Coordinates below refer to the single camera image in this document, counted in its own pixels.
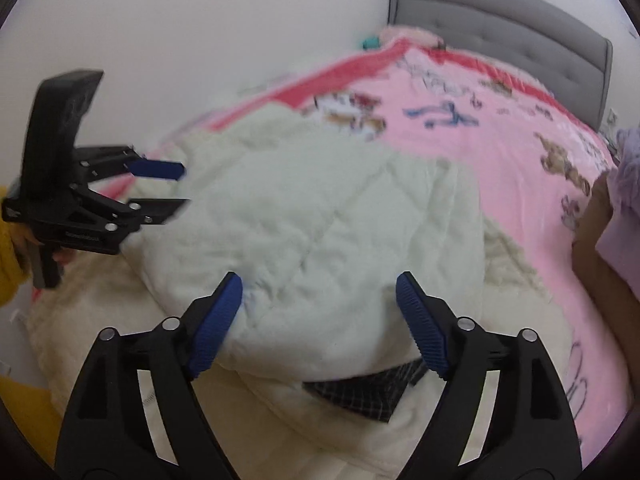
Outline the left hand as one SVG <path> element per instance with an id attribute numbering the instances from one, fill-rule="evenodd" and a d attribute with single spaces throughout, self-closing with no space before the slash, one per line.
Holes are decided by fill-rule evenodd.
<path id="1" fill-rule="evenodd" d="M 20 252 L 23 258 L 29 258 L 29 248 L 32 246 L 40 246 L 41 243 L 37 240 L 34 233 L 29 226 L 24 226 L 24 224 L 20 224 L 16 228 L 15 240 L 14 244 L 16 249 Z M 76 252 L 70 248 L 60 248 L 56 252 L 52 254 L 52 258 L 59 264 L 65 266 L 67 263 L 70 263 L 75 257 Z"/>

